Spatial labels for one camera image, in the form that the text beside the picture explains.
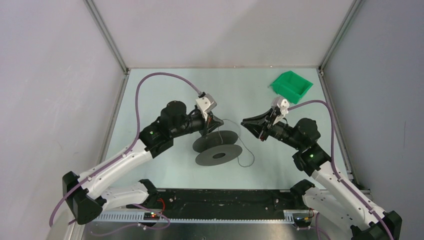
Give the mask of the black cable spool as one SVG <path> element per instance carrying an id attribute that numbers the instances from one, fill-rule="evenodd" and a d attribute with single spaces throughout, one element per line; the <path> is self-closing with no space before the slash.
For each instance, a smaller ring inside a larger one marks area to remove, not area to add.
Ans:
<path id="1" fill-rule="evenodd" d="M 198 153 L 196 164 L 212 167 L 236 159 L 243 151 L 242 147 L 236 144 L 238 138 L 237 133 L 231 130 L 214 131 L 199 137 L 192 144 L 192 149 Z"/>

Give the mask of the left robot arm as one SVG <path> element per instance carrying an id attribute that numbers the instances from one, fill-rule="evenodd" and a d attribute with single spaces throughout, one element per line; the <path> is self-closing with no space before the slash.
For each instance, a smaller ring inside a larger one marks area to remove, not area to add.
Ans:
<path id="1" fill-rule="evenodd" d="M 171 101 L 157 119 L 146 126 L 114 158 L 111 158 L 81 174 L 72 171 L 62 177 L 63 199 L 74 221 L 85 225 L 96 219 L 103 211 L 125 205 L 142 204 L 153 208 L 158 194 L 140 180 L 129 187 L 111 187 L 130 170 L 150 160 L 174 145 L 174 139 L 195 132 L 206 136 L 222 126 L 223 121 L 214 116 L 212 109 L 217 103 L 211 97 L 196 99 L 194 109 L 187 113 L 181 101 Z"/>

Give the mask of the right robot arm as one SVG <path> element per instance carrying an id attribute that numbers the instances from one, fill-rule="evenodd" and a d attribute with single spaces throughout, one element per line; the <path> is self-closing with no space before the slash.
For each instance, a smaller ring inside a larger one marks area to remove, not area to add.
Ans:
<path id="1" fill-rule="evenodd" d="M 297 209 L 306 206 L 330 220 L 353 240 L 398 240 L 402 218 L 386 211 L 366 197 L 334 164 L 331 156 L 318 144 L 321 134 L 315 120 L 300 119 L 295 126 L 281 121 L 278 111 L 268 112 L 240 123 L 257 139 L 272 137 L 297 152 L 292 156 L 297 169 L 320 183 L 329 197 L 310 181 L 304 179 L 290 191 L 291 204 Z"/>

